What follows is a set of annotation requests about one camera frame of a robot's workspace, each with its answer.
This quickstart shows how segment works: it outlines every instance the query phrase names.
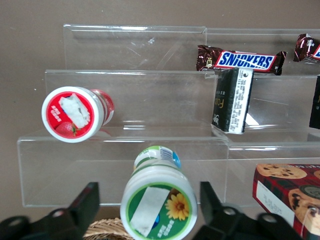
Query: black package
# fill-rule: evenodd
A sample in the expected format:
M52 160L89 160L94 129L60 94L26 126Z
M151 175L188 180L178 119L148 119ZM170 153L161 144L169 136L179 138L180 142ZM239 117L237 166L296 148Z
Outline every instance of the black package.
M316 79L309 127L320 129L320 75Z
M245 131L254 71L235 67L219 74L212 124L226 133Z

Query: white label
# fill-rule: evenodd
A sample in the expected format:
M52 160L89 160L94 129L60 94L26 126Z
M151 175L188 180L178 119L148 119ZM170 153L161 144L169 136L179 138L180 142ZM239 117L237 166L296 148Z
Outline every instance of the white label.
M169 192L158 187L147 187L145 190L130 221L131 226L144 237L150 233Z
M253 70L240 68L235 86L229 132L242 134L248 105Z
M258 181L256 187L256 198L259 199L270 213L280 215L290 224L291 227L293 227L295 213L260 181Z

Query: chocolate chip cookie image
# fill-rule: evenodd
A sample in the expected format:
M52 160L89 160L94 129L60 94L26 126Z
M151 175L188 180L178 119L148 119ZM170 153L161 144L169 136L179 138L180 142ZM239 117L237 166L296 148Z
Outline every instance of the chocolate chip cookie image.
M318 179L320 179L320 170L315 171L313 174L314 174Z
M296 188L288 193L291 209L295 217L310 233L320 236L320 199L304 194Z
M289 164L258 164L256 169L262 176L265 177L302 179L307 176L305 171Z

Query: strawberry yogurt cup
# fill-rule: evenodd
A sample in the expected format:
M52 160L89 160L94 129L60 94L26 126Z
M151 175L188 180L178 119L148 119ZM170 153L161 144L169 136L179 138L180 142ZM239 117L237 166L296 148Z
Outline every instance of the strawberry yogurt cup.
M79 143L96 134L113 117L111 97L99 89L64 86L45 98L41 116L45 128L56 139Z

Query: wicker basket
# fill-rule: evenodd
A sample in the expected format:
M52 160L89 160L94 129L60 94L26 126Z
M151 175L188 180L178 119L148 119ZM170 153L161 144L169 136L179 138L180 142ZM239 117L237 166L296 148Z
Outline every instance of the wicker basket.
M102 219L92 223L83 236L84 240L134 240L119 218Z

